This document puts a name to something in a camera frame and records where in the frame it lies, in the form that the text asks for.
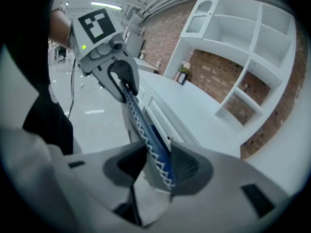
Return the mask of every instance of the gray floor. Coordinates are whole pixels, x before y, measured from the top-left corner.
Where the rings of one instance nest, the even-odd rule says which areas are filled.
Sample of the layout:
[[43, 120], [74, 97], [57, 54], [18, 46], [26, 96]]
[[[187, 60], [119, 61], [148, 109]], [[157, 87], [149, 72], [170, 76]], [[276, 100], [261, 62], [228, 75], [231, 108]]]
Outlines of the gray floor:
[[[72, 65], [73, 62], [69, 62], [68, 66], [66, 63], [50, 65], [52, 88], [65, 114], [69, 112], [71, 104]], [[107, 90], [101, 89], [93, 76], [83, 77], [79, 68], [76, 68], [74, 74], [74, 106], [70, 121], [83, 153], [130, 143], [121, 104]], [[143, 171], [136, 180], [134, 189], [143, 225], [156, 221], [170, 204], [170, 194], [151, 187]]]
[[[53, 91], [64, 113], [71, 104], [72, 62], [50, 66]], [[74, 106], [70, 115], [73, 134], [83, 153], [107, 150], [129, 144], [123, 123], [121, 104], [93, 76], [83, 77], [79, 68], [74, 75]]]

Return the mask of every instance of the white zigzag trim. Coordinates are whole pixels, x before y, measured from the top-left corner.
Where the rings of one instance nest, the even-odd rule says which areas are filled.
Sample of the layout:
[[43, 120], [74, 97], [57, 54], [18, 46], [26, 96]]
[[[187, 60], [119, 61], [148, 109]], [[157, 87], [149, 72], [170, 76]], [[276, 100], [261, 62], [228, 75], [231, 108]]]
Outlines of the white zigzag trim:
[[153, 157], [153, 160], [155, 162], [155, 166], [157, 168], [157, 170], [160, 173], [160, 177], [162, 178], [164, 184], [166, 185], [166, 187], [171, 190], [172, 187], [175, 186], [175, 184], [172, 184], [172, 180], [168, 178], [168, 172], [164, 171], [164, 167], [165, 167], [165, 163], [158, 161], [159, 155], [153, 152], [153, 147], [148, 144], [148, 138], [145, 136], [145, 131], [142, 128], [142, 124], [140, 122], [140, 119], [137, 115], [137, 113], [134, 111], [134, 106], [132, 101], [130, 100], [130, 95], [128, 94], [127, 90], [125, 87], [123, 87], [123, 91], [125, 93], [125, 98], [127, 100], [127, 105], [132, 113], [132, 116], [134, 117], [135, 120], [135, 124], [138, 128], [138, 132], [139, 135], [144, 139], [146, 147], [148, 152], [151, 154], [151, 156]]

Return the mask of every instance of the black cable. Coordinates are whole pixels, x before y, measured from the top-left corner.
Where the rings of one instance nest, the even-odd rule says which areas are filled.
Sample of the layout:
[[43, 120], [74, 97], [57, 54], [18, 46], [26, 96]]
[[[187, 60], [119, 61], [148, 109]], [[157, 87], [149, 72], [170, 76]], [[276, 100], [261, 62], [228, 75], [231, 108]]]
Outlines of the black cable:
[[74, 59], [73, 61], [73, 67], [72, 67], [72, 71], [71, 71], [71, 105], [70, 105], [70, 109], [69, 109], [69, 115], [68, 118], [70, 117], [71, 114], [71, 110], [73, 108], [73, 104], [74, 104], [74, 68], [76, 65], [76, 59]]

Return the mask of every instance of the wall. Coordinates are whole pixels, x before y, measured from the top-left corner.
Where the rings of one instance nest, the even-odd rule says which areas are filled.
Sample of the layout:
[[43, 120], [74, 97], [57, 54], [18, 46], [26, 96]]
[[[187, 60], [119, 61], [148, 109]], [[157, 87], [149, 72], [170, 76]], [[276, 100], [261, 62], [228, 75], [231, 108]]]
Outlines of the wall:
[[161, 58], [159, 73], [163, 74], [171, 55], [179, 40], [180, 33], [190, 15], [195, 2], [188, 2], [165, 11], [146, 21], [141, 27], [145, 27], [143, 37], [146, 50], [145, 60], [152, 66], [156, 66]]
[[298, 192], [311, 167], [311, 61], [299, 98], [286, 122], [247, 162], [278, 184], [289, 195]]
[[[143, 47], [146, 50], [145, 60], [155, 66], [158, 59], [161, 58], [160, 74], [163, 74], [165, 71], [194, 4], [194, 2], [189, 2], [179, 5], [143, 24], [146, 29], [144, 34], [146, 42]], [[291, 113], [299, 96], [305, 78], [308, 47], [302, 28], [299, 24], [296, 24], [296, 27], [297, 50], [288, 86], [268, 120], [241, 146], [242, 159], [246, 159], [254, 154], [276, 134]], [[189, 61], [192, 69], [190, 81], [218, 102], [225, 98], [242, 71], [240, 65], [200, 50], [195, 50]], [[264, 101], [269, 92], [269, 87], [250, 73], [246, 74], [240, 88], [259, 104]], [[238, 97], [230, 101], [226, 107], [242, 124], [245, 124], [254, 113]]]

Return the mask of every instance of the small plant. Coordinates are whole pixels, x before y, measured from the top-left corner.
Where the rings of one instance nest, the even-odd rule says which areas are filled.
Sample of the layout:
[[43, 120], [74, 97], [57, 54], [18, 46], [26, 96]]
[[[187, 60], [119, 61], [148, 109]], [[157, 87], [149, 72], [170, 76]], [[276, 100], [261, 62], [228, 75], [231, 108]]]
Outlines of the small plant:
[[183, 61], [183, 62], [181, 63], [180, 72], [189, 75], [189, 74], [191, 73], [191, 70], [190, 70], [190, 63], [189, 63], [189, 62]]
[[191, 73], [191, 70], [186, 67], [181, 67], [180, 72], [189, 75]]

